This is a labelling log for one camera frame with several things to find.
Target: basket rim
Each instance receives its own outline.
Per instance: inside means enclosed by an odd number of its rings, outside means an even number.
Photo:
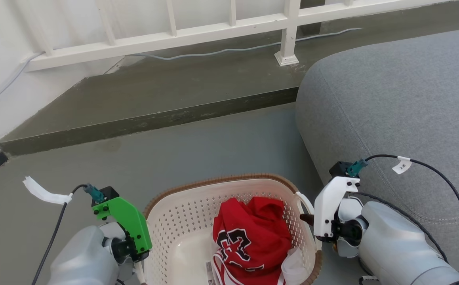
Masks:
[[[253,174],[244,174],[244,175],[232,175],[232,176],[227,176],[227,177],[218,177],[214,179],[207,179],[207,180],[201,180],[189,184],[185,184],[182,186],[177,186],[171,189],[168,189],[159,195],[155,196],[146,206],[145,210],[143,211],[143,215],[145,216],[146,219],[148,219],[148,215],[152,211],[153,207],[162,199],[174,194],[174,193],[179,193],[181,191],[186,191],[189,189],[201,187],[201,186],[207,186],[211,184],[218,184],[221,182],[231,182],[231,181],[239,181],[239,180],[251,180],[251,179],[270,179],[270,180],[275,180],[277,182],[282,183],[283,185],[287,186],[289,190],[293,194],[299,192],[298,188],[291,183],[291,181],[287,180],[286,178],[280,176],[280,175],[275,175],[272,173],[253,173]],[[300,285],[311,285],[314,280],[316,280],[319,276],[320,269],[323,265],[323,252],[321,250],[316,251],[316,263],[314,264],[314,268],[312,269],[312,272],[307,279],[301,283]]]

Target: clothing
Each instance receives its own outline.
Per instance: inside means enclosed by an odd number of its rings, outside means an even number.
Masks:
[[[235,198],[221,204],[213,221],[213,241],[220,249],[213,268],[222,285],[283,285],[280,266],[291,249],[291,234],[280,200]]]
[[[301,249],[289,249],[288,257],[281,266],[282,275],[287,285],[299,285],[309,277],[309,272],[304,266]]]

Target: white cable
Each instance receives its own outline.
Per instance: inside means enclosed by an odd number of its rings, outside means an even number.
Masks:
[[[311,38],[321,38],[322,36],[336,36],[338,34],[342,34],[342,33],[347,32],[347,31],[359,30],[359,29],[362,29],[362,28],[351,28],[351,29],[346,29],[346,30],[340,31],[340,32],[332,32],[330,34],[316,34],[315,36],[308,36],[306,38],[299,38],[296,41],[300,42],[302,40],[310,40]],[[268,45],[250,47],[250,48],[247,48],[247,49],[225,49],[225,50],[211,52],[211,53],[182,54],[182,55],[177,55],[177,56],[173,56],[173,57],[161,57],[161,56],[156,56],[156,55],[153,55],[153,54],[148,54],[148,53],[143,53],[143,52],[142,53],[135,53],[135,54],[132,54],[132,55],[148,56],[148,57],[153,57],[153,58],[160,59],[160,60],[174,60],[174,59],[179,59],[179,58],[183,58],[183,57],[209,56],[209,55],[219,54],[219,53],[223,53],[223,52],[227,52],[227,51],[251,51],[251,50],[257,50],[257,49],[262,49],[262,48],[266,48],[266,47],[280,45],[280,43],[281,42],[277,42],[277,43],[272,43],[272,44],[268,44]]]
[[[12,77],[10,77],[7,81],[6,84],[4,84],[3,88],[0,88],[0,95],[9,87],[9,85],[11,85],[17,78],[18,76],[21,74],[21,72],[25,69],[25,67],[27,66],[27,64],[33,60],[34,58],[40,56],[41,54],[43,54],[44,52],[41,52],[41,53],[35,53],[35,54],[32,54],[32,56],[29,56],[22,64],[21,66],[19,67],[19,70],[18,72],[16,72]]]

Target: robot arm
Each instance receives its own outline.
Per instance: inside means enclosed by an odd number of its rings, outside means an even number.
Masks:
[[[112,188],[84,189],[97,218],[117,222],[89,226],[76,233],[51,264],[48,285],[114,285],[133,275],[134,263],[152,249],[145,217]]]
[[[313,218],[316,238],[331,242],[340,256],[360,256],[382,285],[459,285],[459,272],[428,245],[423,231],[384,204],[363,206],[351,197],[359,177],[332,175],[314,202],[314,217],[301,217]]]

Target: clothing label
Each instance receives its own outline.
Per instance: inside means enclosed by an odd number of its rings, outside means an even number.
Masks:
[[[213,271],[211,270],[211,262],[208,261],[206,265],[206,276],[208,277],[208,285],[215,285],[215,280],[213,278]]]
[[[398,165],[396,165],[395,167],[393,167],[393,170],[397,174],[402,174],[405,171],[407,171],[407,169],[409,169],[411,167],[412,162],[407,157],[399,156],[399,159],[400,159],[400,163]]]

